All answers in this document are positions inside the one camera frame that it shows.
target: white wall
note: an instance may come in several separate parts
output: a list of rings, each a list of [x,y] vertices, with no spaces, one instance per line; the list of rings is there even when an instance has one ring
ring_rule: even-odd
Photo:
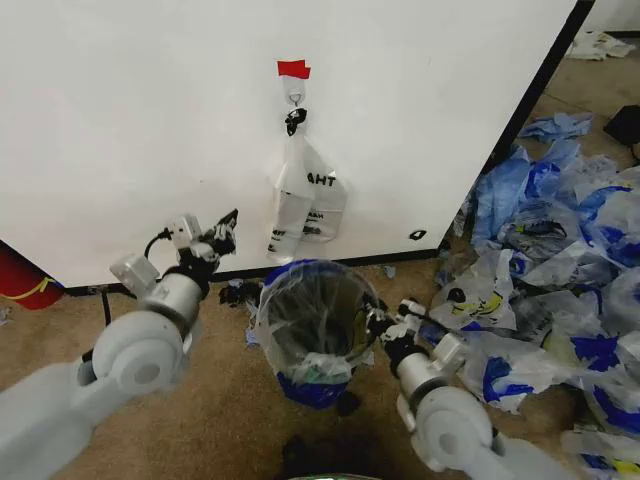
[[[640,0],[596,0],[583,30],[640,31]]]
[[[575,1],[4,2],[0,238],[66,286],[104,283],[168,218],[238,208],[223,269],[273,265],[276,60],[304,58],[308,135],[349,199],[299,255],[434,248]]]

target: floor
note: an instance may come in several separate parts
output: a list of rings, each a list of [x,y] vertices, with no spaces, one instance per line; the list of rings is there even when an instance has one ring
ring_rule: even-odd
[[[620,107],[640,103],[638,78],[640,50],[602,63],[565,60],[533,116],[594,112],[592,132],[582,138],[584,153],[606,153],[628,167],[628,151],[601,129]],[[523,143],[534,156],[545,149]],[[464,242],[456,245],[464,248]],[[395,279],[375,266],[359,271],[395,306],[408,296],[428,304],[437,267],[436,259],[398,263]],[[218,288],[202,306],[204,335],[181,385],[170,395],[139,399],[115,413],[56,479],[273,479],[281,469],[282,446],[293,435],[313,452],[310,468],[385,479],[465,478],[432,473],[418,461],[395,413],[398,387],[380,351],[375,366],[355,375],[351,390],[363,404],[351,416],[298,406],[281,394],[260,349],[245,345],[246,311],[219,305]],[[110,301],[116,317],[134,307],[122,295],[112,294]],[[0,300],[0,307],[5,305]],[[15,307],[11,323],[0,327],[0,389],[51,362],[73,360],[93,345],[103,322],[97,297],[66,297],[39,312]],[[503,433],[526,438],[563,460],[559,434],[585,415],[580,394],[557,386],[529,397],[521,410],[514,416],[487,408]]]

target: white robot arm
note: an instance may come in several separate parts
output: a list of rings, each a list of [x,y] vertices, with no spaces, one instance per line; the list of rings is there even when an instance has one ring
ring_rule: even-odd
[[[173,240],[179,264],[159,282],[145,256],[131,255],[111,267],[138,298],[137,309],[109,324],[92,353],[45,367],[0,393],[0,479],[49,478],[86,448],[94,428],[119,407],[178,382],[211,275],[220,257],[235,251],[237,213],[204,234],[193,216],[170,222],[157,238]],[[427,467],[461,470],[477,480],[575,478],[529,442],[494,431],[471,394],[447,386],[464,360],[457,337],[446,335],[430,358],[406,325],[366,308],[367,325],[400,382],[398,413]]]
[[[446,334],[430,357],[414,343],[410,324],[369,307],[367,325],[380,338],[400,382],[397,410],[411,445],[431,470],[461,470],[474,480],[577,479],[533,444],[493,429],[473,395],[447,386],[464,362],[466,347],[458,337]]]
[[[110,323],[92,352],[49,365],[0,394],[0,478],[49,478],[91,440],[93,429],[136,396],[171,389],[197,336],[199,303],[220,256],[235,251],[237,210],[202,233],[185,215],[167,227],[179,265],[157,282],[144,256],[111,267],[138,298],[137,309]]]

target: blue trash can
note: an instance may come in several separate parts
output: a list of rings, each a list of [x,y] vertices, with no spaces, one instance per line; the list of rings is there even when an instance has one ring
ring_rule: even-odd
[[[288,398],[322,409],[346,389],[374,341],[364,301],[378,306],[373,287],[335,262],[301,260],[267,277],[254,331]]]

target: plastic bag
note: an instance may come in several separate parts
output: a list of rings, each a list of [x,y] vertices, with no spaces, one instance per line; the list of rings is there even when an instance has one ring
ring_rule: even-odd
[[[527,151],[514,146],[507,160],[478,179],[478,208],[471,236],[472,245],[482,245],[493,238],[515,213],[518,202],[524,196],[529,169]]]
[[[640,474],[640,443],[631,438],[586,430],[561,438],[563,450],[590,478],[631,480]]]
[[[582,379],[587,405],[608,431],[640,439],[640,385],[631,377]]]
[[[338,233],[347,191],[336,172],[302,134],[287,140],[285,161],[276,184],[276,219],[268,255],[293,259],[300,240],[326,242]]]
[[[640,169],[629,169],[615,185],[599,188],[580,202],[580,227],[589,246],[624,267],[640,266]]]
[[[527,199],[553,197],[559,187],[562,172],[580,155],[580,144],[574,140],[556,140],[547,153],[535,162],[527,178]]]
[[[592,113],[567,115],[556,113],[551,117],[536,118],[533,123],[522,129],[520,138],[533,137],[544,143],[554,140],[586,135],[591,129]]]
[[[615,267],[582,240],[536,264],[520,252],[514,253],[511,274],[529,285],[548,289],[576,285],[604,286],[615,277]]]
[[[640,330],[640,267],[616,278],[603,291],[605,328],[626,334]]]
[[[618,337],[605,332],[597,306],[568,291],[542,297],[544,307],[552,317],[545,350],[564,365],[578,368],[581,376],[587,373],[594,377],[601,373],[625,374],[618,356]]]
[[[557,255],[580,238],[578,216],[551,200],[531,200],[502,226],[498,241],[533,262]]]
[[[467,361],[458,373],[464,385],[480,400],[517,413],[530,393],[540,393],[564,381],[568,372],[541,348],[490,332],[465,335]]]
[[[287,397],[315,408],[337,400],[374,340],[365,298],[377,305],[366,280],[328,261],[294,262],[266,279],[255,334]]]
[[[509,275],[511,250],[487,250],[455,281],[440,290],[429,316],[452,330],[473,324],[514,330],[509,306],[513,283]]]
[[[578,158],[561,172],[555,197],[575,209],[591,192],[608,186],[617,172],[617,163],[605,155]]]
[[[478,254],[475,250],[467,250],[460,253],[449,254],[446,250],[443,250],[440,254],[445,257],[444,262],[436,273],[436,283],[441,287],[444,287],[448,283],[453,282],[464,271],[471,266],[472,263],[478,260]]]

